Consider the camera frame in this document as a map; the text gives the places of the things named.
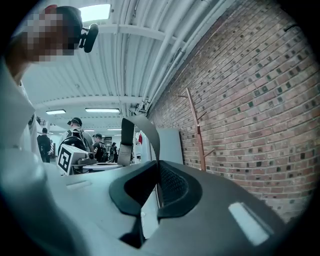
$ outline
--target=black cap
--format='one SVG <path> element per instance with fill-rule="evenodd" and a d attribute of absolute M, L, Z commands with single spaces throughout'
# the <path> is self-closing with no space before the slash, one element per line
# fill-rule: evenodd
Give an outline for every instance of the black cap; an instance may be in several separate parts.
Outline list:
<path fill-rule="evenodd" d="M 98 137 L 98 138 L 100 138 L 100 139 L 102 139 L 102 135 L 100 134 L 100 133 L 97 133 L 96 135 L 94 135 L 93 137 Z"/>
<path fill-rule="evenodd" d="M 69 121 L 69 122 L 68 122 L 68 125 L 71 125 L 71 123 L 79 124 L 80 127 L 82 126 L 81 119 L 78 118 L 78 117 L 75 117 L 75 118 L 73 118 L 71 121 Z"/>

